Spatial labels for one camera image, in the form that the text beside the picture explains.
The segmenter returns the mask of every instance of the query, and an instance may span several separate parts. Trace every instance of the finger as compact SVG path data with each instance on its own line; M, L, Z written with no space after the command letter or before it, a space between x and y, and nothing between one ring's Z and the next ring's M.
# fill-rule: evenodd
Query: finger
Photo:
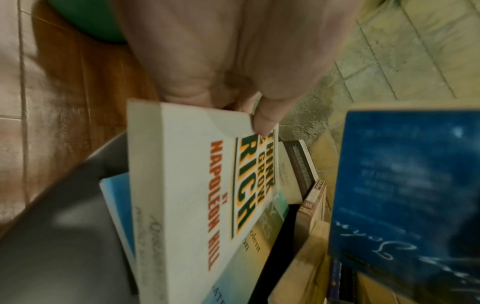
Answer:
M253 114L253 129L263 137L267 137L275 125L297 103L298 98L288 100L272 100L262 96Z

